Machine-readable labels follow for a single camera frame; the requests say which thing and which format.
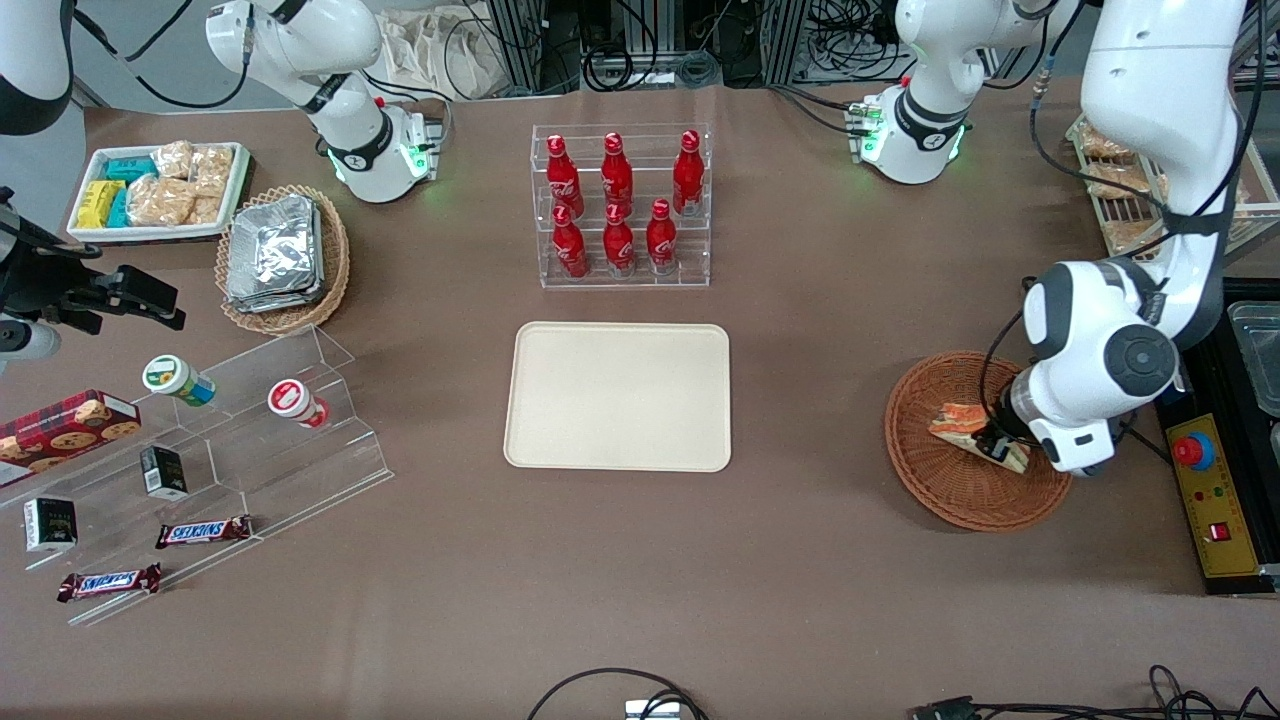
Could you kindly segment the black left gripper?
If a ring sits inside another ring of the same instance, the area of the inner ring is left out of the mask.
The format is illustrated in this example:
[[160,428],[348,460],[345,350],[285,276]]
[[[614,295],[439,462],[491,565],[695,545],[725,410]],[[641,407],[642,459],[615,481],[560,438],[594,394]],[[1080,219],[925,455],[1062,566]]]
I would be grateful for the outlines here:
[[[1011,400],[996,400],[992,404],[989,424],[992,427],[983,427],[974,433],[974,448],[986,457],[993,457],[998,464],[1019,464],[1019,443],[1030,448],[1039,447],[1029,427],[1016,414]],[[1007,438],[998,439],[998,432]]]

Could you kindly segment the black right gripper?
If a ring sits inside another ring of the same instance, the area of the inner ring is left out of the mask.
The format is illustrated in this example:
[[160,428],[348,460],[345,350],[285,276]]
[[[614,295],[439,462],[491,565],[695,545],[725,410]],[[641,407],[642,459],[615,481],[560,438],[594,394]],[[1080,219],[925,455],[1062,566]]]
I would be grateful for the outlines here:
[[177,306],[178,290],[132,265],[116,269],[116,296],[105,274],[84,265],[102,256],[91,243],[65,243],[24,219],[12,205],[14,192],[1,192],[3,311],[29,322],[68,324],[99,334],[102,313],[138,316],[172,331],[186,328]]

